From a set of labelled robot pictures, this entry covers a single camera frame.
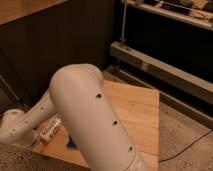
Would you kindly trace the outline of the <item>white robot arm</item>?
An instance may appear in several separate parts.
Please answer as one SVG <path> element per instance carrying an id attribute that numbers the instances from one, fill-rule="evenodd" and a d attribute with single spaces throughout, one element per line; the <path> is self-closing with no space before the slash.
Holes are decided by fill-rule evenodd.
<path id="1" fill-rule="evenodd" d="M 92 64 L 58 69 L 48 90 L 26 114 L 0 124 L 0 143 L 13 144 L 58 115 L 92 171 L 149 171 L 103 90 L 103 74 Z"/>

